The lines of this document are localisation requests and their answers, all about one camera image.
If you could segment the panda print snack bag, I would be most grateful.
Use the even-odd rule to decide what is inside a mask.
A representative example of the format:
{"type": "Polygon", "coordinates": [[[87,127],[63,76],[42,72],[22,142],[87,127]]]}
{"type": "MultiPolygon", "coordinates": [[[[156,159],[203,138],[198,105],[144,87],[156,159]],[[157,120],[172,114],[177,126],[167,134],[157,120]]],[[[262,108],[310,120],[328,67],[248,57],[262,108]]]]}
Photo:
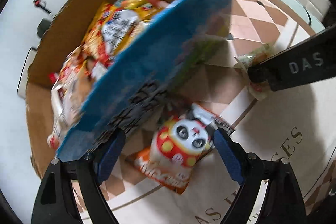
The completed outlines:
{"type": "Polygon", "coordinates": [[[196,163],[214,148],[214,133],[234,128],[220,116],[192,103],[177,108],[165,105],[149,147],[126,160],[136,170],[177,194],[182,194],[196,163]]]}

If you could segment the red silver snack packet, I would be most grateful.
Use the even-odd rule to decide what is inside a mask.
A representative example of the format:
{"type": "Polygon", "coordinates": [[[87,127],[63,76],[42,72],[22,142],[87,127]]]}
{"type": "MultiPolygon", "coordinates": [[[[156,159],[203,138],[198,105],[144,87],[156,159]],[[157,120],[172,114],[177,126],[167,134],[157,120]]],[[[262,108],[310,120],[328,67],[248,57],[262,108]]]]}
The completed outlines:
{"type": "Polygon", "coordinates": [[[51,105],[54,114],[52,133],[47,143],[58,149],[68,130],[79,121],[81,107],[94,84],[107,73],[107,68],[92,56],[77,47],[63,63],[58,74],[54,74],[51,89],[51,105]]]}

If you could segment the cardboard box blue print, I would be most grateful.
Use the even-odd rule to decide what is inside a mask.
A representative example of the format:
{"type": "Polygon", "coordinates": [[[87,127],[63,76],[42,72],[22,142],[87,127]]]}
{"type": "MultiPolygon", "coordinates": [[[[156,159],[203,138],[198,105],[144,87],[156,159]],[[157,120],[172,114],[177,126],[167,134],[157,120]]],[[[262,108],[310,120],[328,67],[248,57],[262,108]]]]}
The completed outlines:
{"type": "Polygon", "coordinates": [[[26,117],[31,162],[43,177],[54,157],[77,160],[106,141],[111,132],[132,132],[149,116],[165,90],[182,78],[198,46],[223,39],[230,28],[231,0],[165,0],[168,7],[122,51],[80,107],[79,120],[56,150],[47,145],[52,132],[51,82],[84,37],[104,1],[68,0],[38,46],[28,70],[26,117]]]}

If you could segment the yellow red noodle bag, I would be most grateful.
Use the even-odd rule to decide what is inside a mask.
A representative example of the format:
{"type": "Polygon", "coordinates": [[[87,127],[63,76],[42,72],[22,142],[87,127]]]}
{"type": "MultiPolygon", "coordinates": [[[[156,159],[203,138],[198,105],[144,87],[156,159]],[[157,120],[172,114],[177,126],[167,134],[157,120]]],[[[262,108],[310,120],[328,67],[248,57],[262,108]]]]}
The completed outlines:
{"type": "Polygon", "coordinates": [[[157,13],[169,5],[164,0],[118,0],[103,3],[81,42],[82,51],[108,67],[131,45],[157,13]]]}

